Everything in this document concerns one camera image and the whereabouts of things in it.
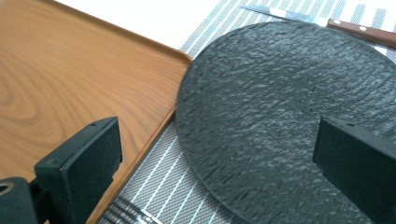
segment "knife blade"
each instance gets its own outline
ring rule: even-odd
[[[335,19],[315,18],[296,12],[290,12],[275,7],[265,6],[243,6],[242,8],[259,12],[265,15],[277,17],[290,21],[304,21],[317,24],[323,27],[329,27],[335,30],[343,31],[349,35],[354,35],[359,39],[379,44],[388,48],[396,49],[396,34],[373,27],[358,25],[348,21],[339,21]]]

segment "wood grain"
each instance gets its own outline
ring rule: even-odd
[[[191,59],[51,1],[0,0],[0,178],[34,165],[92,121],[120,120],[111,202],[174,112]]]

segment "screw hole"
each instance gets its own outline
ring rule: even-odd
[[[7,192],[9,192],[14,185],[12,183],[1,183],[0,184],[0,195],[3,195]]]
[[[8,186],[6,186],[6,185],[0,186],[0,193],[5,191],[6,189],[8,189]]]

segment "wooden knife handle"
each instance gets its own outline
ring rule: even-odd
[[[355,35],[365,41],[396,49],[396,33],[334,19],[329,19],[327,27]]]

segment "black textured plate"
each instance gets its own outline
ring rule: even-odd
[[[180,145],[205,187],[251,223],[365,223],[312,162],[319,118],[396,141],[396,66],[351,36],[299,22],[210,44],[177,99]]]

